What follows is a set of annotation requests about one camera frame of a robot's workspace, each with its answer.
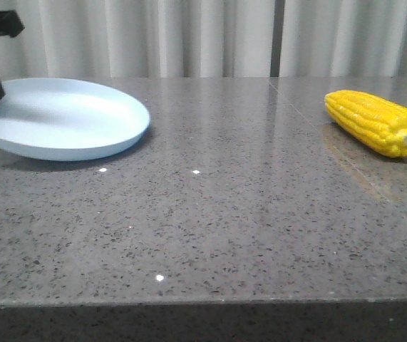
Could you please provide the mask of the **light blue plate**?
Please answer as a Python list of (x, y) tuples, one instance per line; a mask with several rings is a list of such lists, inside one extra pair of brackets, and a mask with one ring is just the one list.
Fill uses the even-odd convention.
[(147, 108), (120, 90), (67, 78), (2, 83), (0, 149), (39, 160), (82, 161), (118, 154), (141, 139)]

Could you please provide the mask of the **yellow corn cob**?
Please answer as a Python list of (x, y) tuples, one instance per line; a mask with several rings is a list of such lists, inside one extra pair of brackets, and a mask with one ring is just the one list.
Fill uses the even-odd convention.
[(407, 107), (355, 90), (328, 93), (324, 103), (340, 127), (372, 150), (407, 157)]

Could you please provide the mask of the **white curtain left panel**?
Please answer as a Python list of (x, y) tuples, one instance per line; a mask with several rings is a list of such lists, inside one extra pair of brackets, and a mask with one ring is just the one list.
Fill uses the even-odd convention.
[(283, 1), (0, 1), (24, 24), (0, 37), (0, 76), (267, 77)]

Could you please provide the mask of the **white curtain panel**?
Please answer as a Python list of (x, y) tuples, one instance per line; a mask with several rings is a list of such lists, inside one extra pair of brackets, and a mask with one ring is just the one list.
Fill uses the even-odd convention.
[(283, 1), (0, 1), (24, 24), (0, 37), (0, 76), (267, 77)]
[(407, 76), (407, 1), (285, 1), (279, 76)]

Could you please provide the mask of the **white curtain right panel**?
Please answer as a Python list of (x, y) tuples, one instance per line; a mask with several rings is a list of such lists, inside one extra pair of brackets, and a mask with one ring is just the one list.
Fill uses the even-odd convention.
[(407, 1), (285, 1), (279, 76), (407, 76)]

